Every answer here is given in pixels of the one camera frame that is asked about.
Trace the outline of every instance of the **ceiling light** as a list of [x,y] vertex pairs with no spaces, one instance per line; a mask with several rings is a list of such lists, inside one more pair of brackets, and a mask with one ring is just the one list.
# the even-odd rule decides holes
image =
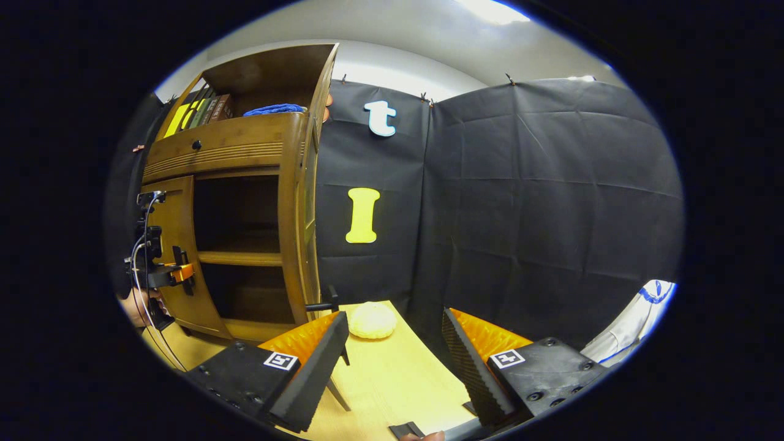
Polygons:
[[510,8],[503,3],[492,0],[455,0],[461,3],[469,11],[476,14],[483,20],[495,24],[509,24],[513,21],[531,21],[528,17]]

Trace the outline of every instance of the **cable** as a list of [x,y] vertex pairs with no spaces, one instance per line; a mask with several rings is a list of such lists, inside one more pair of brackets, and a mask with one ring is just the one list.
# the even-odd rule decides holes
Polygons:
[[[133,251],[133,255],[131,256],[133,277],[136,280],[136,286],[139,288],[140,292],[141,292],[142,288],[141,288],[141,284],[139,283],[139,269],[136,266],[136,254],[139,252],[139,248],[143,247],[144,245],[145,245],[144,243],[141,243],[141,244],[137,245],[136,248]],[[145,273],[147,273],[147,263],[145,263],[144,266],[145,266]],[[150,287],[149,287],[149,284],[146,285],[146,288],[147,288],[147,300],[149,301],[150,300]],[[139,302],[136,300],[136,291],[134,291],[134,293],[133,293],[133,300],[134,300],[134,303],[136,303],[136,310],[139,311]],[[150,316],[150,311],[147,309],[147,304],[144,301],[142,301],[142,306],[144,307],[144,312],[147,314],[147,318],[150,320],[151,327],[155,328],[155,326],[152,323],[152,317]],[[160,335],[161,339],[163,340],[163,343],[166,345],[166,348],[169,350],[169,352],[172,354],[174,359],[177,361],[177,364],[180,365],[180,368],[182,368],[183,371],[187,371],[187,369],[185,369],[185,366],[182,364],[182,362],[180,362],[180,359],[177,358],[177,355],[174,353],[174,351],[172,350],[171,346],[169,346],[169,343],[166,341],[166,337],[163,336],[163,333],[158,331],[158,334]],[[152,341],[155,343],[155,346],[158,347],[158,350],[161,351],[161,353],[164,353],[163,349],[161,348],[160,345],[158,345],[158,342],[155,341],[154,338],[152,339]]]
[[[152,206],[153,206],[153,204],[155,204],[155,201],[158,199],[158,196],[160,196],[160,195],[161,195],[161,193],[155,193],[154,194],[154,196],[152,197],[152,200],[150,201],[150,205],[147,207],[147,214],[144,216],[144,235],[142,237],[144,237],[145,245],[147,244],[147,222],[150,220],[150,211],[152,211]],[[150,261],[147,259],[147,247],[146,246],[144,247],[144,281],[145,281],[145,284],[144,284],[145,288],[147,289],[147,301],[149,301],[150,300],[150,283],[149,283],[149,281],[150,281]],[[147,306],[144,303],[142,303],[142,305],[144,305],[144,310],[145,310],[145,312],[147,312]],[[152,327],[155,328],[155,325],[152,324],[152,318],[151,317],[150,317],[150,324],[152,325]],[[180,367],[182,367],[183,371],[187,371],[187,369],[185,369],[185,366],[182,364],[182,362],[180,362],[180,359],[177,358],[177,354],[174,353],[174,351],[172,350],[172,347],[169,346],[169,343],[168,343],[168,341],[166,341],[166,337],[163,336],[163,333],[161,331],[158,331],[158,334],[161,336],[161,339],[163,340],[163,344],[165,344],[166,348],[169,350],[169,352],[172,353],[172,355],[174,356],[174,359],[177,360],[177,363],[180,365]]]
[[[132,273],[131,294],[133,295],[133,304],[134,304],[134,306],[136,306],[136,312],[139,313],[139,317],[142,315],[142,312],[141,312],[141,310],[139,310],[139,299],[136,298],[136,291],[137,290],[134,289],[134,288],[138,288],[138,291],[141,292],[141,286],[139,285],[139,276],[137,274],[137,271],[139,271],[139,270],[136,268],[136,251],[138,251],[139,248],[143,245],[143,244],[139,244],[139,242],[141,241],[142,238],[139,238],[139,240],[136,241],[136,245],[133,247],[133,251],[131,252],[131,256],[132,256],[132,260],[131,260],[131,273]],[[150,338],[152,339],[152,342],[155,343],[155,346],[158,348],[158,350],[161,352],[161,354],[163,354],[164,353],[163,349],[161,349],[161,346],[152,337],[152,334],[150,335]]]

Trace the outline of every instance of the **wooden cabinet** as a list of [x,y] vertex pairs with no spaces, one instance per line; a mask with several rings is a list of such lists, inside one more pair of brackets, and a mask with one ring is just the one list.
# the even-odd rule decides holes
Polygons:
[[[167,191],[150,225],[194,263],[194,295],[162,290],[185,327],[265,341],[307,322],[318,303],[315,177],[318,141],[338,45],[244,56],[202,72],[178,99],[151,146],[143,191]],[[233,118],[166,137],[176,109],[204,79],[232,96]],[[304,112],[243,117],[270,104]]]

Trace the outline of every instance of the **cabinet door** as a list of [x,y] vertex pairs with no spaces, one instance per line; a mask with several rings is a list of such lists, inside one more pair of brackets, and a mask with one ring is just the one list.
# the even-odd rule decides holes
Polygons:
[[165,202],[154,205],[154,211],[148,221],[149,225],[157,225],[162,229],[162,257],[159,261],[174,262],[172,246],[178,246],[187,253],[188,260],[194,265],[195,285],[192,288],[192,296],[187,294],[182,285],[165,286],[159,289],[169,314],[186,328],[231,338],[209,296],[198,262],[193,222],[194,178],[185,176],[164,180],[145,185],[142,191],[166,192]]
[[314,319],[305,304],[319,303],[321,290],[316,261],[315,190],[321,120],[329,93],[338,45],[319,75],[307,117],[296,127],[296,147],[284,145],[278,181],[278,230],[289,303],[297,324]]
[[318,164],[318,145],[321,139],[321,124],[324,108],[332,81],[332,69],[338,45],[332,49],[321,72],[316,86],[316,93],[310,103],[312,111],[308,118],[305,133],[305,148],[299,168],[299,187],[296,194],[297,213],[297,244],[299,246],[299,262],[302,265],[302,284],[308,303],[321,302],[321,288],[318,279],[318,263],[316,260],[316,165]]

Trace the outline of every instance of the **human hand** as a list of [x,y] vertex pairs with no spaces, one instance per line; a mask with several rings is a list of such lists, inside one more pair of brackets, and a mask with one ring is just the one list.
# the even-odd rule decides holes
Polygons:
[[403,435],[400,438],[400,441],[444,441],[444,431],[431,433],[424,438],[419,438],[418,436],[414,435],[413,433],[409,433],[408,435]]
[[[150,290],[150,297],[158,298],[160,296],[161,294],[157,290]],[[128,318],[131,319],[131,323],[137,328],[152,326],[147,313],[144,311],[144,308],[149,304],[148,302],[147,291],[139,290],[136,287],[131,289],[126,299],[120,300],[123,311],[125,311]]]

